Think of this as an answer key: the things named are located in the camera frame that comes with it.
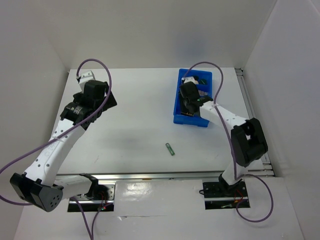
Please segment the clear eyeshadow palette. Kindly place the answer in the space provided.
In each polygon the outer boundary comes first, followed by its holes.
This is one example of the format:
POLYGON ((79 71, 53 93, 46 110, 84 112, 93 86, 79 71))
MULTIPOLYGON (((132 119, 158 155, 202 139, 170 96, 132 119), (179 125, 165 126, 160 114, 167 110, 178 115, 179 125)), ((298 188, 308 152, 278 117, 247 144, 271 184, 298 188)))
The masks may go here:
POLYGON ((200 95, 201 97, 204 97, 204 96, 207 96, 207 95, 208 95, 207 92, 204 92, 204 91, 201 91, 201 90, 199 90, 198 93, 199 93, 199 95, 200 95))

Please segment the black gold lipstick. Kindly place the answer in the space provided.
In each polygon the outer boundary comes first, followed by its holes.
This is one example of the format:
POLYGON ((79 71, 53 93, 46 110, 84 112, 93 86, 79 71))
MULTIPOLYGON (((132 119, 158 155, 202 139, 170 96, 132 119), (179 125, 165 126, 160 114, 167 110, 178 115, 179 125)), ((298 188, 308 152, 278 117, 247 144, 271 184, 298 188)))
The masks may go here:
POLYGON ((181 112, 181 115, 188 116, 188 117, 193 117, 194 116, 193 113, 189 113, 189 112, 181 112))

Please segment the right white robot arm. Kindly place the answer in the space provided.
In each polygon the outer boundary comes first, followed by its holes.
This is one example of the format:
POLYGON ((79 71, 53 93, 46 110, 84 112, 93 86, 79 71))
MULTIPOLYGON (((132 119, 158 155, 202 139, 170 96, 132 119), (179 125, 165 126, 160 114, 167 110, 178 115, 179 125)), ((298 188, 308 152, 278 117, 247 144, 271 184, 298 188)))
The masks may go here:
POLYGON ((231 151, 231 163, 218 177, 218 190, 230 196, 247 174, 252 162, 268 152, 268 144, 257 118, 246 119, 217 104, 209 96, 200 96, 196 84, 183 83, 180 87, 187 110, 224 129, 231 151))

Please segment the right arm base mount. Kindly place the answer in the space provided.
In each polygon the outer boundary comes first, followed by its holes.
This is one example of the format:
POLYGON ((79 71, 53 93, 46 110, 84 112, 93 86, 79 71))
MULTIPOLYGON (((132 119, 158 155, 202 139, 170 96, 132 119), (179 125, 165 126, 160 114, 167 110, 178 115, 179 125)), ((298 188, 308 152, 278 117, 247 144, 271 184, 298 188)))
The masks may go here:
POLYGON ((241 181, 235 188, 223 191, 219 182, 203 182, 202 189, 198 191, 204 197, 206 210, 225 210, 239 208, 250 208, 247 187, 241 181))

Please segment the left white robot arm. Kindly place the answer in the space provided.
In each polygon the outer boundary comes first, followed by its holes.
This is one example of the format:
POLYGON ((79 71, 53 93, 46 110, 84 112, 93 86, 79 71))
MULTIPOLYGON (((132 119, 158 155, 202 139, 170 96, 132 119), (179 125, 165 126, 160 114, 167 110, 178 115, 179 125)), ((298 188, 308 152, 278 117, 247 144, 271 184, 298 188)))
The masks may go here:
POLYGON ((102 112, 117 105, 107 82, 88 80, 81 84, 81 89, 63 109, 49 145, 22 174, 14 173, 9 181, 22 200, 46 212, 77 195, 88 200, 107 200, 109 196, 109 189, 90 174, 57 176, 70 150, 90 124, 102 112))

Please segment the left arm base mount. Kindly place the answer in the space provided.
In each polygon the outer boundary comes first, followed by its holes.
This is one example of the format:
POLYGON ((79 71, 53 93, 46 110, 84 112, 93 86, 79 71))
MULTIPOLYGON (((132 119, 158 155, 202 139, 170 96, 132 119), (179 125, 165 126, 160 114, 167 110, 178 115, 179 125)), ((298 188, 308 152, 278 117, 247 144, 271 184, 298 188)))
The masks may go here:
POLYGON ((115 190, 116 182, 115 181, 102 181, 101 185, 105 186, 108 189, 107 193, 98 193, 97 196, 87 197, 84 194, 78 194, 74 198, 79 202, 82 207, 82 210, 86 213, 93 212, 113 212, 114 211, 114 200, 115 200, 115 190))

